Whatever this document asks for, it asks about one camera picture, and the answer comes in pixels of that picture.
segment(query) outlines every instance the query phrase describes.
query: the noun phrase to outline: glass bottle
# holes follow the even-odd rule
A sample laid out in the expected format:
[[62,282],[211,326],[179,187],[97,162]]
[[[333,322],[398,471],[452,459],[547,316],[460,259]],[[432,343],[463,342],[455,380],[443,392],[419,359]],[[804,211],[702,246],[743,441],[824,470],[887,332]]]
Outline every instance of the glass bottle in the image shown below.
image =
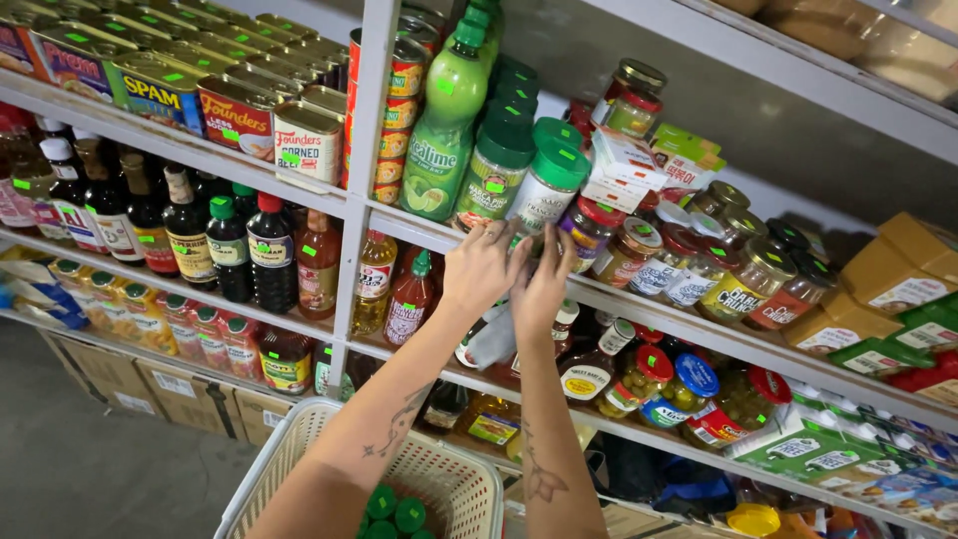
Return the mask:
[[128,153],[120,159],[126,185],[129,188],[129,204],[126,217],[133,225],[133,234],[143,247],[147,266],[153,273],[172,279],[179,276],[176,257],[163,225],[165,199],[153,193],[152,181],[144,173],[144,159],[138,153]]
[[415,426],[427,433],[449,434],[468,405],[469,393],[465,387],[440,380],[426,398]]
[[433,299],[432,281],[427,278],[430,267],[429,251],[423,249],[413,260],[412,269],[393,283],[382,327],[382,337],[391,347],[403,346],[425,320]]
[[103,235],[113,258],[128,266],[144,266],[147,259],[143,246],[136,239],[133,224],[126,216],[128,196],[125,183],[124,189],[117,188],[120,180],[112,176],[100,161],[99,145],[100,141],[90,139],[78,140],[74,144],[77,155],[83,161],[86,176],[90,178],[90,186],[83,198],[86,211]]
[[389,279],[399,248],[396,240],[373,229],[359,255],[359,282],[353,305],[353,335],[369,335],[382,325],[389,301]]
[[77,246],[108,254],[110,251],[106,248],[106,241],[93,224],[83,199],[90,180],[87,179],[80,160],[73,155],[70,143],[63,138],[48,138],[40,143],[40,149],[57,176],[57,181],[50,188],[50,198]]
[[170,163],[163,171],[170,185],[170,203],[163,210],[163,225],[173,248],[176,265],[189,285],[210,291],[217,287],[217,271],[206,242],[209,208],[194,201],[193,187],[186,170],[179,163]]
[[576,354],[559,365],[562,390],[569,406],[584,406],[599,396],[615,376],[615,355],[635,337],[635,328],[618,318],[592,350]]
[[50,163],[39,155],[20,154],[11,173],[13,189],[31,201],[30,215],[40,233],[60,246],[76,247],[77,242],[50,198],[50,189],[57,182]]
[[233,199],[216,196],[210,200],[210,221],[206,243],[217,271],[223,297],[234,303],[253,298],[253,270],[246,238],[246,221],[233,209]]
[[312,385],[313,339],[266,325],[259,345],[262,373],[271,389],[283,395],[302,395]]
[[309,320],[323,320],[336,310],[339,255],[343,236],[330,226],[330,216],[310,209],[306,225],[296,233],[299,263],[299,312]]
[[459,434],[504,446],[519,432],[521,418],[522,408],[518,404],[479,393],[456,421],[454,429]]
[[247,187],[234,181],[232,191],[233,209],[236,210],[240,217],[244,218],[246,221],[249,221],[254,215],[257,214],[257,212],[260,211],[260,208],[257,206],[256,202],[256,189]]
[[246,223],[256,303],[270,313],[284,315],[299,300],[293,256],[296,225],[283,214],[283,200],[278,197],[260,191],[259,207],[260,213]]

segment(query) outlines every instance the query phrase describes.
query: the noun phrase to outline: glass jar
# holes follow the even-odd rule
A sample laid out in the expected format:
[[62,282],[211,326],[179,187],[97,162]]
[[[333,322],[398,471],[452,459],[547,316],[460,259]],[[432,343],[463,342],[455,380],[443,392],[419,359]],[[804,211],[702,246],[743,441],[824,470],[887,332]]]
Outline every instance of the glass jar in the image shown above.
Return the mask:
[[689,214],[689,219],[692,221],[690,226],[692,231],[702,238],[715,238],[716,240],[725,238],[725,227],[704,213],[692,212]]
[[658,193],[649,189],[646,195],[642,197],[642,201],[639,202],[639,206],[632,212],[632,216],[651,223],[652,216],[655,215],[655,207],[658,206],[658,203]]
[[661,111],[662,102],[657,97],[639,88],[627,88],[615,98],[604,125],[628,136],[642,138],[655,124]]
[[596,409],[605,417],[621,419],[638,410],[672,379],[672,362],[650,344],[639,346],[633,357],[617,373],[617,380],[596,399]]
[[671,429],[702,411],[719,392],[716,373],[697,356],[680,355],[674,370],[675,375],[666,386],[639,409],[642,413],[632,417],[648,427]]
[[692,218],[689,217],[689,212],[682,209],[678,204],[668,200],[660,200],[655,205],[655,209],[652,210],[649,223],[659,230],[668,223],[675,223],[682,228],[688,228],[692,226]]
[[612,74],[612,80],[605,89],[605,94],[592,110],[592,124],[605,125],[605,116],[625,90],[641,88],[653,95],[658,95],[668,81],[669,79],[661,71],[648,64],[637,59],[620,59],[619,67]]
[[811,242],[801,230],[784,220],[773,217],[765,222],[768,227],[768,240],[784,252],[795,250],[809,250]]
[[662,250],[662,236],[651,224],[628,217],[612,241],[589,268],[588,276],[621,289],[649,258]]
[[835,273],[806,251],[792,251],[788,257],[798,269],[798,274],[786,282],[762,308],[743,318],[742,323],[746,326],[758,331],[780,329],[818,305],[825,293],[838,284]]
[[775,408],[791,402],[791,389],[777,373],[757,365],[718,375],[718,395],[678,430],[699,449],[717,450],[761,429]]
[[666,224],[661,234],[662,250],[647,260],[628,282],[634,293],[656,295],[662,292],[698,254],[696,235],[678,224]]
[[626,212],[586,197],[579,197],[575,204],[569,206],[559,222],[559,228],[568,232],[576,243],[573,273],[582,273],[592,267],[616,227],[622,224],[626,217]]
[[725,206],[716,219],[725,227],[725,238],[722,242],[735,250],[741,249],[745,242],[752,238],[768,235],[768,227],[765,223],[741,206],[732,204]]
[[764,238],[752,238],[741,253],[742,262],[729,271],[696,303],[696,310],[713,322],[728,325],[775,295],[798,269],[784,251]]
[[702,212],[709,217],[717,217],[729,204],[748,209],[752,202],[742,191],[716,179],[708,187],[696,193],[689,203],[685,204],[685,209],[689,212]]
[[692,262],[665,288],[665,295],[676,307],[692,307],[725,273],[739,266],[738,253],[716,239],[703,238],[701,247]]

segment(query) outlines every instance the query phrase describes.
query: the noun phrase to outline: prem can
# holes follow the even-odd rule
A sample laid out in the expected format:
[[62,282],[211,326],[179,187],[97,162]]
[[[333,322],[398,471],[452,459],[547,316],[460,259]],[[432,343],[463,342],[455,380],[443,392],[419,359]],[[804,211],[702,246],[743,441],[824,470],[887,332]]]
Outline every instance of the prem can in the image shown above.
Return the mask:
[[237,60],[212,53],[187,41],[159,41],[153,44],[153,52],[191,65],[209,75],[223,74],[227,67],[239,63]]
[[206,73],[154,53],[129,53],[113,60],[123,74],[130,112],[169,128],[202,137],[206,123],[196,83]]
[[0,67],[51,82],[30,39],[30,29],[39,18],[48,17],[37,12],[0,7]]
[[80,24],[61,21],[33,35],[50,80],[81,96],[125,108],[126,88],[113,59],[136,48]]
[[[359,80],[361,52],[362,29],[357,28],[350,32],[350,81]],[[389,95],[394,97],[418,95],[425,74],[425,64],[429,58],[429,51],[425,47],[404,35],[397,35],[389,77]]]
[[244,61],[246,57],[259,54],[261,51],[253,47],[247,47],[222,35],[216,35],[212,32],[185,31],[180,33],[180,39],[183,39],[195,47],[205,49],[213,54],[224,58]]
[[256,15],[256,20],[275,26],[280,30],[286,30],[287,32],[293,33],[296,35],[297,39],[316,38],[319,36],[319,33],[311,29],[309,26],[303,26],[298,22],[291,21],[286,17],[280,17],[277,14],[260,13]]
[[284,96],[227,75],[210,75],[196,86],[206,120],[206,138],[273,161],[273,108],[284,101]]
[[398,35],[405,35],[425,47],[425,50],[429,51],[429,57],[431,59],[439,52],[439,31],[418,17],[413,15],[400,15],[396,32]]
[[399,14],[412,15],[422,21],[429,23],[429,26],[435,28],[440,35],[445,35],[445,15],[436,10],[431,10],[422,4],[415,2],[406,2],[403,0]]
[[300,67],[267,53],[246,57],[246,63],[255,65],[263,71],[272,73],[277,77],[298,82],[303,86],[315,83],[320,76],[320,73],[314,72],[311,69]]
[[284,100],[292,99],[303,91],[303,85],[263,71],[255,65],[238,63],[226,68],[225,73],[238,81],[256,86],[267,92],[278,93]]
[[[379,136],[379,157],[383,159],[405,157],[406,150],[409,148],[409,136],[412,134],[412,128],[383,129]],[[353,136],[350,135],[350,144],[352,142]]]
[[319,84],[312,84],[303,90],[300,99],[323,108],[333,114],[346,116],[346,94]]
[[293,65],[312,71],[316,75],[316,83],[329,88],[338,87],[339,66],[330,57],[311,58],[308,54],[296,52],[289,47],[272,47],[266,51],[273,58],[285,60]]
[[283,44],[281,41],[264,37],[255,32],[246,30],[245,28],[240,28],[239,26],[230,23],[214,23],[210,26],[209,30],[216,35],[222,35],[227,39],[232,39],[241,45],[253,47],[261,53],[266,52],[266,49],[270,47]]
[[230,22],[247,32],[260,35],[266,39],[277,41],[280,45],[286,43],[287,41],[292,41],[293,39],[300,39],[300,37],[293,32],[283,30],[278,26],[273,26],[272,24],[261,21],[260,19],[244,17],[231,19]]
[[278,105],[273,109],[276,165],[336,185],[342,160],[343,120],[304,101]]

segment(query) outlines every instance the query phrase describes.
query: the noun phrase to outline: beige plastic basket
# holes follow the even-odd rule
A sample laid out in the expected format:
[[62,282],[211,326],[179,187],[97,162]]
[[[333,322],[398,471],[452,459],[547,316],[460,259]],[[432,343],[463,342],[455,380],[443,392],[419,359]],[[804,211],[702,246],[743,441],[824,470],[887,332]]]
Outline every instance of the beige plastic basket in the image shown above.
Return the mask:
[[[342,406],[332,399],[312,397],[289,411],[226,506],[216,539],[246,536],[309,443]],[[502,536],[502,480],[481,458],[409,433],[382,482],[392,486],[399,497],[419,497],[433,517],[426,527],[437,537]]]

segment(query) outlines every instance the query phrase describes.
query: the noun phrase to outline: jalapeno jar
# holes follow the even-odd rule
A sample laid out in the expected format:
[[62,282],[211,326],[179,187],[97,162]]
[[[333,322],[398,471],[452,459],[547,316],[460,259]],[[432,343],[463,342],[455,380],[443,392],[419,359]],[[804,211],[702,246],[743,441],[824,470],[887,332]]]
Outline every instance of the jalapeno jar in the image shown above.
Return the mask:
[[696,303],[696,310],[713,322],[728,325],[741,320],[798,271],[784,251],[763,238],[749,240],[740,257],[741,264]]
[[665,290],[698,254],[696,235],[678,224],[668,223],[660,231],[662,250],[646,261],[628,287],[634,293],[656,295]]
[[757,365],[718,376],[718,395],[679,426],[682,437],[699,449],[718,450],[764,427],[775,409],[791,402],[782,376]]
[[782,285],[759,309],[742,319],[746,326],[768,331],[780,329],[818,305],[825,293],[838,284],[834,271],[804,250],[795,250],[788,255],[798,269],[798,274]]
[[809,250],[811,242],[801,230],[786,221],[772,218],[765,222],[768,226],[768,240],[784,252]]
[[692,226],[692,218],[689,217],[689,212],[679,207],[678,204],[661,200],[652,210],[649,223],[659,230],[668,223],[675,223],[682,228],[688,228]]
[[672,379],[672,362],[650,344],[639,346],[618,369],[616,380],[596,399],[596,409],[605,417],[622,418],[638,410]]
[[582,273],[592,266],[616,227],[622,224],[626,217],[626,212],[586,197],[579,197],[575,204],[569,206],[559,222],[559,228],[568,232],[576,243],[573,273]]
[[642,405],[641,413],[632,417],[648,427],[671,429],[702,411],[719,392],[715,371],[698,356],[680,355],[674,370],[666,386]]
[[666,297],[677,307],[695,305],[700,297],[719,283],[725,273],[737,268],[741,261],[736,251],[715,238],[703,238],[700,247],[692,262],[664,290]]
[[628,217],[587,274],[600,283],[621,289],[660,250],[662,235],[658,230],[637,217]]
[[689,203],[685,204],[685,209],[689,212],[702,212],[709,217],[718,217],[725,206],[730,204],[748,209],[752,202],[742,191],[716,179],[696,193]]
[[722,242],[735,250],[741,249],[745,242],[752,238],[768,235],[768,227],[765,223],[741,206],[732,204],[725,206],[716,220],[725,228],[725,237]]
[[612,103],[604,125],[634,138],[643,138],[655,124],[662,101],[641,88],[627,88]]

